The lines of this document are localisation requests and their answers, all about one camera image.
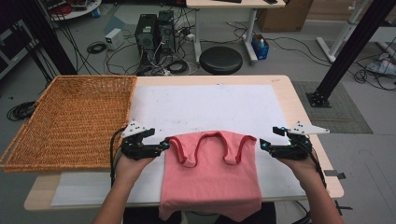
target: hand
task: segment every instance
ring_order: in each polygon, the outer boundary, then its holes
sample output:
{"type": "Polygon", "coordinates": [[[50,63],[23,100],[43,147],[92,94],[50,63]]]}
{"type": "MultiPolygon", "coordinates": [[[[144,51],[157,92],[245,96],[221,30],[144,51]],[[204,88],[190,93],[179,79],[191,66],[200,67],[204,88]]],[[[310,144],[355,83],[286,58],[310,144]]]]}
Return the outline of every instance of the hand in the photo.
{"type": "Polygon", "coordinates": [[[132,187],[143,169],[153,160],[154,158],[147,158],[135,161],[121,155],[116,167],[116,182],[122,182],[132,187]]]}
{"type": "Polygon", "coordinates": [[[289,166],[289,168],[293,171],[294,175],[300,181],[300,185],[303,189],[306,190],[307,187],[317,184],[323,186],[323,184],[321,183],[320,175],[317,172],[317,167],[310,157],[307,157],[303,161],[293,161],[286,159],[278,160],[289,166]]]}

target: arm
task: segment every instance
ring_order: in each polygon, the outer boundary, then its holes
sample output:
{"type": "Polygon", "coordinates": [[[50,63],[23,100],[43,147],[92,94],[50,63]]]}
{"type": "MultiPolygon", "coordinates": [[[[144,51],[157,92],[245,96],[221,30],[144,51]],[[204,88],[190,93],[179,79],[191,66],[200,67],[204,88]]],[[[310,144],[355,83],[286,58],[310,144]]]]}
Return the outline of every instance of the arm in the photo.
{"type": "Polygon", "coordinates": [[[116,167],[116,179],[113,187],[107,194],[99,213],[92,223],[121,223],[125,204],[131,189],[134,187],[134,182],[151,161],[153,159],[134,161],[124,155],[120,157],[116,167]]]}
{"type": "Polygon", "coordinates": [[[288,165],[300,180],[301,187],[305,190],[308,198],[313,223],[344,223],[321,182],[315,164],[309,157],[304,161],[284,159],[280,159],[280,161],[288,165]]]}

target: electronic equipment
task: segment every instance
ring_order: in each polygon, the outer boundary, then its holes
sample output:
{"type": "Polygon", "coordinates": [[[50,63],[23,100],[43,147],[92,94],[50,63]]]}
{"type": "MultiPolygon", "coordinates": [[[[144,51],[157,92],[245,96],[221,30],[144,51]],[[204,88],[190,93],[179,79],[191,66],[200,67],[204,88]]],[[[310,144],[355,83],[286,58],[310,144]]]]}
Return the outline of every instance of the electronic equipment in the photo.
{"type": "Polygon", "coordinates": [[[158,28],[162,41],[161,53],[170,55],[176,52],[174,11],[160,11],[158,15],[158,28]]]}
{"type": "Polygon", "coordinates": [[[105,36],[106,44],[109,49],[115,50],[125,41],[121,29],[115,28],[105,36]]]}
{"type": "Polygon", "coordinates": [[[134,32],[142,64],[157,63],[160,58],[158,24],[156,14],[142,14],[134,32]]]}

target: wicker basket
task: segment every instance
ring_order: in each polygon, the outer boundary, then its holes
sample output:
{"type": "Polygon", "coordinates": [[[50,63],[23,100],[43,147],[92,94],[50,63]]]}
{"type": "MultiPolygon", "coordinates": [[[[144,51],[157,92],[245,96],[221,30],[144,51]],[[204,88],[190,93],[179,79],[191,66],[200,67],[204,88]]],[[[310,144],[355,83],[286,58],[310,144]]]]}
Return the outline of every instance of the wicker basket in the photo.
{"type": "Polygon", "coordinates": [[[57,76],[0,166],[4,172],[109,168],[110,139],[128,123],[136,81],[131,76],[57,76]]]}

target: white plug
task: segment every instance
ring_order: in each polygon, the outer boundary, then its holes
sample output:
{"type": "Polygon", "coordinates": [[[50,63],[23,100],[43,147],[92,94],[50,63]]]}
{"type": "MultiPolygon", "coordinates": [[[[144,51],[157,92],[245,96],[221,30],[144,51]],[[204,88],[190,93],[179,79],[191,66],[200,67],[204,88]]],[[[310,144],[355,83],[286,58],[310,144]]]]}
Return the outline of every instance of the white plug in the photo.
{"type": "Polygon", "coordinates": [[[195,37],[195,35],[193,35],[193,34],[189,34],[186,36],[186,38],[190,41],[192,41],[194,39],[194,37],[195,37]]]}
{"type": "Polygon", "coordinates": [[[170,71],[166,70],[166,69],[163,69],[163,75],[164,76],[171,76],[172,73],[170,71]]]}

